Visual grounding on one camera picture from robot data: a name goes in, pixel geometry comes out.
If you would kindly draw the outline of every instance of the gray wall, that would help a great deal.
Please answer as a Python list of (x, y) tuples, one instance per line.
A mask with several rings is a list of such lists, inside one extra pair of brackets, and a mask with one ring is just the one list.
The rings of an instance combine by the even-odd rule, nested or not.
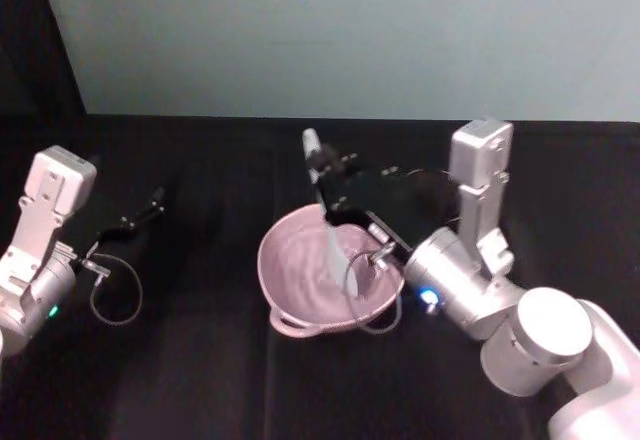
[(640, 0), (50, 0), (90, 113), (640, 119)]

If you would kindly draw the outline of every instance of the black table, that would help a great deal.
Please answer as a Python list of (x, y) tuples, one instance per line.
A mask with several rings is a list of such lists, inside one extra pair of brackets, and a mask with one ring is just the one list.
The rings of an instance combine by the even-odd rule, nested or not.
[[(82, 275), (24, 355), (4, 362), (2, 438), (537, 439), (570, 398), (562, 380), (535, 398), (502, 394), (480, 346), (409, 296), (381, 338), (294, 341), (269, 327), (255, 257), (276, 219), (313, 200), (301, 131), (380, 165), (445, 168), (461, 122), (2, 120), (2, 245), (31, 159), (52, 144), (101, 156), (89, 203), (65, 226), (71, 245), (169, 186), (162, 222), (109, 250), (141, 274), (141, 317), (99, 323)], [(640, 126), (516, 122), (509, 170), (511, 278), (594, 300), (638, 344)]]

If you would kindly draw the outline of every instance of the bowl handle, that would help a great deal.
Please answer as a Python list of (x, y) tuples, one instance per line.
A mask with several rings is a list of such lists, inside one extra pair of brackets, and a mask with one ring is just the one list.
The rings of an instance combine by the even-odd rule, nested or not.
[(290, 325), (293, 324), (290, 320), (288, 320), (289, 323), (284, 323), (280, 313), (273, 308), (271, 309), (271, 313), (269, 313), (269, 322), (271, 322), (271, 326), (276, 329), (276, 331), (287, 337), (309, 338), (322, 333), (322, 328), (315, 325), (309, 327), (294, 327)]

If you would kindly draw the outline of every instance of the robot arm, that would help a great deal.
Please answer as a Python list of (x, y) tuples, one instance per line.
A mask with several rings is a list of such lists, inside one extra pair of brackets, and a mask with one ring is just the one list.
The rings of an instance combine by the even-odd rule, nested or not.
[(0, 259), (3, 354), (18, 353), (75, 283), (73, 249), (57, 241), (65, 222), (87, 201), (96, 168), (54, 146), (36, 154), (20, 197), (11, 245)]
[[(505, 276), (514, 257), (499, 217), (512, 132), (511, 124), (492, 119), (456, 131), (446, 181), (395, 166), (367, 171), (357, 156), (327, 147), (308, 164), (326, 220), (366, 229), (429, 310), (444, 311), (485, 341), (482, 367), (495, 386), (529, 396), (565, 375), (577, 397), (549, 422), (554, 440), (638, 438), (640, 353), (633, 343), (594, 304), (552, 288), (525, 291)], [(452, 189), (457, 234), (447, 220)]]

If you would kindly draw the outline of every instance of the cable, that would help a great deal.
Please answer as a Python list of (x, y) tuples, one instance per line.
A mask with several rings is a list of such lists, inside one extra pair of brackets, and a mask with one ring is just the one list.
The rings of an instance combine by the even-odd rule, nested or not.
[(133, 278), (136, 282), (136, 286), (138, 288), (138, 293), (139, 293), (139, 297), (138, 297), (138, 305), (136, 306), (136, 310), (135, 312), (133, 312), (133, 314), (131, 314), (131, 316), (129, 318), (126, 318), (124, 320), (109, 320), (108, 318), (105, 318), (100, 312), (98, 312), (98, 309), (96, 308), (96, 303), (95, 303), (95, 299), (96, 299), (96, 294), (98, 293), (98, 287), (100, 287), (100, 283), (101, 281), (98, 280), (94, 286), (93, 286), (93, 290), (91, 290), (91, 296), (89, 297), (89, 306), (91, 307), (91, 311), (93, 312), (93, 314), (96, 316), (96, 318), (98, 320), (100, 320), (102, 323), (105, 323), (111, 327), (122, 327), (124, 325), (128, 325), (131, 322), (133, 322), (138, 315), (140, 314), (140, 311), (142, 310), (142, 301), (143, 301), (143, 290), (142, 290), (142, 282), (140, 281), (140, 277), (138, 276), (138, 272), (136, 272), (136, 270), (129, 265), (127, 262), (125, 262), (123, 259), (121, 259), (120, 257), (116, 257), (114, 255), (109, 255), (107, 253), (92, 253), (90, 255), (91, 257), (98, 257), (98, 258), (104, 258), (107, 260), (113, 260), (115, 262), (120, 263), (120, 265), (122, 265), (123, 267), (125, 267), (127, 270), (129, 270), (131, 272), (131, 274), (133, 275)]
[(351, 260), (349, 260), (349, 264), (347, 265), (347, 268), (345, 269), (345, 272), (344, 272), (344, 277), (342, 278), (342, 286), (343, 286), (342, 291), (347, 300), (349, 312), (351, 312), (351, 316), (356, 322), (356, 327), (370, 335), (384, 335), (385, 333), (389, 333), (391, 330), (396, 328), (400, 323), (400, 319), (402, 318), (402, 298), (400, 296), (400, 293), (398, 292), (398, 295), (396, 295), (396, 316), (393, 319), (393, 322), (391, 322), (390, 325), (384, 328), (372, 328), (366, 323), (364, 323), (361, 318), (358, 318), (358, 314), (355, 312), (355, 309), (353, 308), (353, 301), (352, 301), (351, 295), (349, 295), (349, 292), (347, 290), (347, 281), (349, 279), (349, 272), (351, 271), (351, 268), (353, 268), (353, 264), (360, 257), (363, 257), (365, 255), (373, 255), (374, 253), (376, 252), (375, 251), (358, 252), (351, 258)]

